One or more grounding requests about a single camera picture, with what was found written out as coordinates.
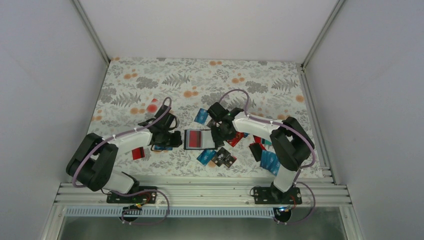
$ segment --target robotic arm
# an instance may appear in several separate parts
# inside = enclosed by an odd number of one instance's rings
[[[138,125],[147,126],[148,122],[156,120],[167,108],[168,106],[166,105],[162,106],[154,115],[154,118]],[[178,119],[168,112],[159,121],[146,129],[135,131],[120,138],[113,136],[112,140],[94,152],[93,155],[97,156],[97,159],[89,158],[81,171],[77,173],[76,179],[94,192],[103,188],[123,194],[137,192],[140,188],[136,179],[124,172],[113,170],[116,157],[148,145],[179,147],[183,143],[180,131],[169,132],[177,126]],[[88,134],[68,163],[66,173],[74,176],[83,159],[104,139],[107,139],[107,137],[103,138],[95,133]]]
[[[212,119],[220,123],[219,126],[211,128],[211,135],[216,143],[235,138],[236,132],[253,134],[272,142],[281,167],[271,184],[271,194],[274,199],[285,198],[285,193],[293,187],[297,172],[302,163],[310,156],[311,151],[299,136],[275,123],[291,127],[301,134],[312,148],[315,148],[299,122],[293,117],[288,117],[284,121],[256,116],[255,119],[251,119],[243,109],[234,108],[228,111],[218,102],[215,102],[207,112]]]

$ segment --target orange flower pattern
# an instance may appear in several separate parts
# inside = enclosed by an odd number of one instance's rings
[[[154,116],[149,109],[153,99],[163,101],[168,96],[172,98],[172,112],[180,121],[177,130],[207,129],[193,121],[199,108],[207,109],[225,92],[238,88],[249,92],[251,114],[280,120],[293,116],[314,140],[294,63],[216,59],[113,58],[89,132],[110,136],[134,128]],[[242,93],[235,92],[222,105],[227,109],[240,108],[245,101]],[[115,167],[132,175],[272,177],[254,160],[249,150],[253,141],[249,135],[235,147],[225,146],[237,157],[231,168],[217,167],[212,162],[203,166],[196,160],[199,151],[187,151],[182,146],[159,153],[145,147],[144,158],[133,160],[131,153],[123,154],[116,159]],[[323,177],[319,163],[303,170],[300,177]]]

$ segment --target blue card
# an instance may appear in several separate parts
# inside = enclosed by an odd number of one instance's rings
[[[153,146],[153,150],[154,151],[161,151],[161,150],[172,150],[172,147],[169,147],[169,146],[167,146],[167,147],[165,147],[165,146],[156,146],[156,145],[154,145]]]
[[[278,159],[277,159],[277,155],[273,152],[267,151],[268,152],[268,162],[267,165],[265,166],[265,169],[268,171],[271,171],[271,166],[273,166],[273,164],[277,164]]]
[[[197,160],[203,164],[204,166],[206,166],[206,164],[209,163],[209,161],[215,157],[215,155],[217,154],[217,151],[212,150],[212,149],[205,149],[203,152],[201,152],[201,154],[197,157]]]
[[[206,119],[208,118],[208,115],[209,114],[208,114],[207,110],[200,108],[199,112],[197,113],[196,117],[194,118],[194,121],[196,123],[199,123],[199,124],[205,124]]]
[[[275,176],[277,176],[278,170],[280,169],[280,162],[277,161],[277,164],[275,164],[275,166],[273,168],[271,168],[270,172],[272,174],[274,174]]]
[[[260,164],[259,166],[264,169],[265,162],[268,160],[267,151],[262,151],[262,155],[260,156]]]

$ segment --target wire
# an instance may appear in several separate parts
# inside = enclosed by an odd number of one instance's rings
[[[293,200],[293,208],[292,208],[292,210],[293,210],[293,209],[295,209],[295,208],[296,208],[296,206],[297,206],[297,204],[296,204],[296,199],[295,199],[295,197],[294,197],[294,196],[292,196],[292,195],[290,195],[290,198]]]
[[[121,192],[118,192],[118,191],[112,191],[112,192],[119,195],[119,196],[122,196],[122,197],[132,197],[132,196],[136,196],[136,195],[139,195],[139,194],[155,192],[155,193],[161,194],[166,200],[166,206],[167,206],[166,207],[166,213],[165,213],[165,216],[163,216],[162,219],[160,219],[159,221],[148,222],[148,223],[126,221],[124,219],[124,215],[126,213],[130,212],[130,211],[134,211],[134,209],[127,209],[127,210],[122,212],[122,215],[120,217],[120,219],[122,220],[122,223],[127,223],[129,225],[151,226],[151,225],[156,225],[156,224],[162,223],[168,217],[168,215],[170,214],[170,201],[169,201],[168,197],[163,192],[161,192],[157,189],[143,190],[143,191],[138,191],[138,192],[131,193],[131,194],[124,194],[124,193],[121,193]]]
[[[107,193],[105,193],[105,191],[103,190],[103,188],[100,188],[100,191],[101,191],[102,194],[108,195]]]
[[[143,205],[148,204],[150,202],[150,198],[152,198],[152,195],[150,193],[146,192],[146,195],[147,195],[146,202]]]
[[[310,191],[310,194],[312,195],[312,202],[313,202],[313,204],[312,204],[312,208],[310,209],[310,212],[307,214],[307,216],[306,217],[304,217],[302,220],[299,220],[299,221],[295,221],[295,222],[280,222],[280,221],[278,221],[275,217],[273,218],[274,219],[274,221],[276,221],[277,222],[277,224],[284,224],[284,225],[295,225],[295,224],[300,224],[300,223],[303,223],[304,221],[306,221],[307,219],[309,219],[311,216],[312,216],[312,214],[315,212],[315,206],[317,205],[317,201],[316,201],[316,199],[315,199],[315,195],[314,195],[314,192],[312,191],[312,189],[308,186],[308,185],[306,185],[304,182],[301,182],[301,181],[298,181],[297,182],[298,184],[302,184],[302,185],[304,185],[309,191]]]
[[[265,120],[265,119],[260,119],[260,118],[257,118],[257,117],[254,117],[254,116],[251,116],[249,113],[248,113],[248,108],[249,108],[249,101],[250,101],[250,96],[249,96],[249,94],[248,94],[248,92],[247,91],[245,91],[245,90],[243,90],[243,89],[239,89],[239,88],[237,88],[237,89],[232,89],[232,90],[229,90],[228,92],[226,92],[224,95],[222,95],[222,97],[218,100],[218,103],[220,103],[229,93],[232,93],[232,92],[235,92],[235,91],[238,91],[238,92],[242,92],[242,93],[244,93],[244,94],[246,94],[246,96],[247,96],[247,100],[246,100],[246,103],[244,104],[244,107],[243,107],[243,110],[244,110],[244,114],[246,114],[246,116],[247,116],[247,118],[249,118],[249,119],[252,119],[252,120],[255,120],[255,121],[257,121],[257,122],[260,122],[260,123],[265,123],[265,124],[275,124],[275,125],[278,125],[278,126],[281,126],[281,127],[283,127],[283,128],[285,128],[285,129],[287,129],[287,130],[289,130],[290,132],[292,132],[292,133],[294,133],[295,135],[297,135],[300,139],[302,139],[302,141],[304,141],[305,142],[305,144],[307,145],[307,147],[309,148],[309,150],[310,150],[310,152],[311,152],[311,154],[312,154],[312,162],[310,163],[310,164],[307,164],[307,165],[304,165],[304,166],[300,166],[300,168],[299,169],[304,169],[304,168],[309,168],[309,167],[312,167],[314,164],[315,164],[315,161],[317,160],[317,156],[315,155],[315,151],[314,151],[314,148],[312,147],[312,145],[309,143],[309,141],[304,137],[304,136],[302,136],[302,134],[300,134],[298,131],[296,131],[295,129],[293,129],[293,128],[291,128],[291,127],[289,127],[289,126],[287,126],[287,125],[285,125],[285,124],[283,124],[283,123],[281,123],[281,122],[277,122],[277,121],[272,121],[272,120]],[[294,180],[293,180],[293,182],[296,182],[296,180],[298,179],[298,177],[299,177],[299,175],[300,175],[300,171],[298,171],[297,172],[297,174],[296,174],[296,176],[294,177]]]
[[[118,133],[118,134],[114,134],[113,136],[111,136],[111,137],[109,137],[109,138],[107,138],[107,139],[105,139],[104,141],[102,141],[102,142],[100,142],[99,144],[97,144],[88,154],[87,154],[87,156],[85,156],[85,158],[82,160],[82,162],[79,164],[79,166],[78,166],[78,168],[76,169],[76,171],[75,171],[75,173],[73,174],[73,177],[72,177],[72,185],[75,187],[75,188],[84,188],[85,187],[85,185],[77,185],[77,176],[78,176],[78,174],[80,174],[80,171],[81,171],[81,169],[84,167],[84,165],[86,164],[86,162],[90,159],[90,157],[101,147],[101,146],[103,146],[104,144],[106,144],[107,142],[109,142],[109,141],[111,141],[111,140],[113,140],[113,139],[117,139],[117,138],[120,138],[120,137],[122,137],[122,136],[125,136],[125,135],[127,135],[127,134],[132,134],[132,133],[135,133],[135,132],[138,132],[138,131],[141,131],[141,130],[144,130],[144,129],[147,129],[147,128],[150,128],[152,125],[154,125],[155,123],[157,123],[159,120],[161,120],[170,110],[171,110],[171,104],[172,104],[172,99],[169,97],[169,96],[167,96],[167,97],[165,97],[165,99],[163,100],[163,102],[162,102],[162,106],[161,106],[161,108],[165,105],[165,101],[166,100],[169,100],[169,106],[168,106],[168,108],[162,113],[162,115],[160,115],[158,118],[156,118],[156,120],[154,120],[153,122],[151,122],[151,123],[149,123],[148,125],[146,125],[146,126],[142,126],[142,127],[139,127],[139,128],[134,128],[134,129],[131,129],[131,130],[128,130],[128,131],[123,131],[123,132],[120,132],[120,133]]]
[[[258,187],[258,188],[262,188],[261,186],[254,186],[254,187],[252,187],[251,189],[250,189],[250,191],[249,191],[249,195],[250,196],[252,196],[252,197],[254,197],[255,195],[252,195],[252,190],[254,189],[254,188],[256,188],[256,187]]]

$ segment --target glass panel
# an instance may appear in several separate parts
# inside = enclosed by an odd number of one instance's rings
[[[306,216],[309,209],[299,207],[290,221]],[[138,221],[155,221],[154,218]],[[305,222],[277,225],[261,218],[168,218],[153,226],[122,224],[117,217],[66,217],[61,240],[345,240],[338,207],[318,207]]]

